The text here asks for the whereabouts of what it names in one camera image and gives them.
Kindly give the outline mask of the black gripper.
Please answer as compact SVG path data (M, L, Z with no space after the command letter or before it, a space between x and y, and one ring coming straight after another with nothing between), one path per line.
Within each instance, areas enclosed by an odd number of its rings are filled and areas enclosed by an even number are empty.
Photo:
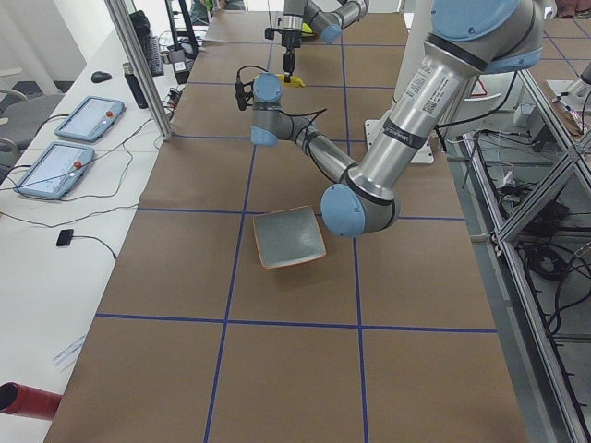
M293 46L286 46L285 47L285 52L283 54L283 76L284 76L284 81L285 82L289 82L289 77L290 77L290 81L293 81L293 79L295 78L294 76L294 71L296 68L296 48Z

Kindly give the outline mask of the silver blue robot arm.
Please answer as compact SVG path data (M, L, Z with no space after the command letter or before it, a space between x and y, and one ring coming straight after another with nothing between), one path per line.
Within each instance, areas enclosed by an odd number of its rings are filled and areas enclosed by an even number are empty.
M399 214L394 184L472 77L518 71L540 58L543 8L537 1L432 1L425 55L385 116L362 162L341 152L304 116L285 114L283 85L272 73L254 80L251 141L273 146L290 140L330 177L320 212L344 237L382 231Z
M303 25L307 24L326 43L334 42L344 29L364 17L369 1L340 1L340 6L331 12L323 11L312 0L287 0L283 3L282 47L283 74L286 83L296 68L296 49L301 47Z

